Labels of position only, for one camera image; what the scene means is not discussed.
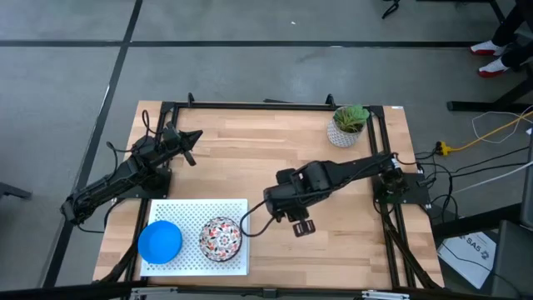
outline yellow cable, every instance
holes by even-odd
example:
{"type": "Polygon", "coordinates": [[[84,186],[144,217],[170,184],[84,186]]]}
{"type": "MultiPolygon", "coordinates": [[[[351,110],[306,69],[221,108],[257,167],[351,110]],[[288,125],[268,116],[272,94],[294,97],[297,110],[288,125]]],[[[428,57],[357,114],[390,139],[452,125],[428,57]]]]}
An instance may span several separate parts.
{"type": "Polygon", "coordinates": [[[459,147],[459,148],[447,147],[447,146],[443,143],[443,145],[442,145],[443,148],[444,148],[444,149],[443,149],[443,150],[444,150],[443,153],[444,153],[444,155],[447,155],[448,153],[451,153],[451,152],[457,152],[457,151],[460,151],[460,150],[465,150],[466,148],[468,148],[468,147],[470,147],[470,146],[472,146],[472,145],[478,143],[480,140],[485,139],[485,138],[489,137],[490,135],[499,132],[501,129],[508,128],[510,125],[512,125],[512,124],[514,124],[514,123],[517,123],[517,122],[519,122],[521,119],[524,119],[524,118],[526,118],[526,117],[528,117],[528,116],[530,116],[530,115],[532,115],[532,114],[533,114],[533,112],[528,112],[528,113],[526,113],[525,115],[518,117],[518,118],[515,119],[514,121],[511,121],[511,122],[507,123],[506,125],[503,125],[503,126],[501,126],[501,127],[498,127],[498,128],[496,128],[496,129],[494,129],[493,131],[487,133],[487,134],[484,135],[483,137],[480,137],[480,138],[478,138],[478,139],[476,139],[476,140],[474,140],[474,141],[472,141],[472,142],[467,143],[467,144],[466,144],[465,146],[463,146],[463,147],[459,147]]]}

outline concrete floor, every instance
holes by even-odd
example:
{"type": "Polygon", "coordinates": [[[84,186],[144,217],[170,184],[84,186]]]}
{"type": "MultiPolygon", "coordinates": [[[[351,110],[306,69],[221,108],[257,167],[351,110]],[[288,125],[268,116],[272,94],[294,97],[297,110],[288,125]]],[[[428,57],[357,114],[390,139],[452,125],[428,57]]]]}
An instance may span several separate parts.
{"type": "MultiPolygon", "coordinates": [[[[0,39],[122,40],[134,0],[3,0],[0,39]]],[[[404,0],[385,21],[388,3],[372,0],[144,1],[133,40],[486,40],[498,22],[484,3],[404,0]]],[[[501,2],[510,10],[510,2],[501,2]]],[[[33,191],[31,201],[0,201],[0,290],[40,284],[82,154],[102,104],[118,49],[114,47],[0,47],[0,181],[33,191]]],[[[402,105],[417,151],[437,140],[462,145],[474,139],[477,113],[448,112],[446,101],[492,101],[524,73],[477,77],[491,59],[467,49],[187,47],[130,48],[117,85],[90,181],[112,168],[105,141],[126,147],[138,100],[260,102],[264,98],[323,103],[402,105]]],[[[512,119],[489,116],[488,132],[512,119]]],[[[437,158],[451,169],[527,145],[521,124],[502,144],[480,143],[437,158]]],[[[519,163],[526,153],[500,163],[519,163]]],[[[505,172],[478,173],[455,182],[461,188],[505,172]]],[[[523,172],[458,195],[470,215],[521,200],[523,172]]],[[[432,196],[446,190],[440,180],[432,196]]],[[[102,228],[100,209],[85,228],[102,228]]],[[[58,284],[89,283],[101,236],[75,230],[58,284]]],[[[446,285],[461,288],[453,281],[446,285]]],[[[183,298],[200,296],[183,296],[183,298]]]]}

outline potted plant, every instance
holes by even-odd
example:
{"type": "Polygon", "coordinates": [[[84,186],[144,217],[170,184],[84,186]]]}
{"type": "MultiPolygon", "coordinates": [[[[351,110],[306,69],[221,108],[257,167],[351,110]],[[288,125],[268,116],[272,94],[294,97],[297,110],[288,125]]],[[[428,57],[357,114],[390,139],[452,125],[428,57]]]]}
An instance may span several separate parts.
{"type": "Polygon", "coordinates": [[[327,124],[327,137],[338,147],[350,147],[361,135],[370,113],[361,105],[340,107],[327,124]]]}

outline person's foot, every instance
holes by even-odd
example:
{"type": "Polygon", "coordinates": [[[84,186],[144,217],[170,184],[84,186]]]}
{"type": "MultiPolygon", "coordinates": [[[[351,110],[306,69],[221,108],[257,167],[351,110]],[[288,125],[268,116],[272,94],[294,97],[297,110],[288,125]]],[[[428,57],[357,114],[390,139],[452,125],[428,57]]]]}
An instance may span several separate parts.
{"type": "Polygon", "coordinates": [[[507,46],[496,46],[492,41],[486,41],[470,47],[470,52],[474,55],[500,56],[506,50],[506,47],[507,46]]]}
{"type": "Polygon", "coordinates": [[[478,74],[483,78],[493,78],[507,71],[508,67],[501,62],[501,57],[484,67],[480,67],[478,74]]]}

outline white perforated board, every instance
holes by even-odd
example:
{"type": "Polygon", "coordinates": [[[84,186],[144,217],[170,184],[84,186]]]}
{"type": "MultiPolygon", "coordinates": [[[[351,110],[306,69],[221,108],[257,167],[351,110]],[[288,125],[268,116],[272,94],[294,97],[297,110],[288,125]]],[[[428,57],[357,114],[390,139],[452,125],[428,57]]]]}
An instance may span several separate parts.
{"type": "MultiPolygon", "coordinates": [[[[239,223],[248,211],[246,199],[152,200],[148,224],[165,220],[182,231],[182,250],[170,262],[152,264],[142,260],[141,276],[228,276],[247,275],[249,239],[242,237],[241,250],[227,262],[213,262],[198,246],[200,231],[212,218],[228,217],[239,223]]],[[[242,224],[247,232],[249,218],[242,224]]]]}

